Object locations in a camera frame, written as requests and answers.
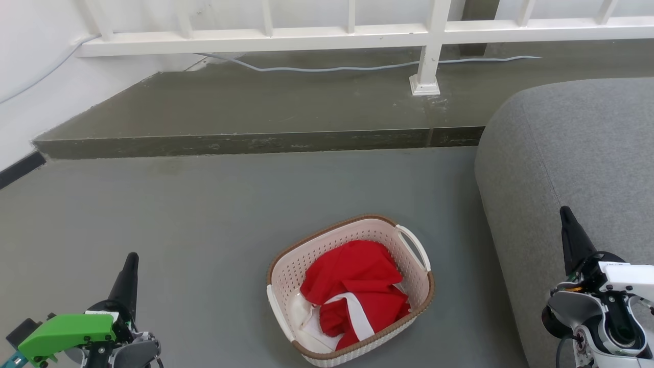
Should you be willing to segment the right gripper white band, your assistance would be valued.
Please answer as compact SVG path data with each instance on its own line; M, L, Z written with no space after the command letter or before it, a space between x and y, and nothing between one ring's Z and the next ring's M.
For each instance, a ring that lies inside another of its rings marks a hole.
M652 306L653 266L633 265L615 254L597 251L572 210L559 210L564 255L565 291L597 297L609 292Z

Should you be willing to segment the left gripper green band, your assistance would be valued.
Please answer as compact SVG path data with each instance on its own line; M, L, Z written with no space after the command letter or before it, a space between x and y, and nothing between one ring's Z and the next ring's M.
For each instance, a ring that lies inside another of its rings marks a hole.
M27 318L7 335L14 354L6 367L47 367L56 354L79 349L81 367L112 367L119 349L134 342L139 256L131 252L107 300L84 313L50 314L45 322Z

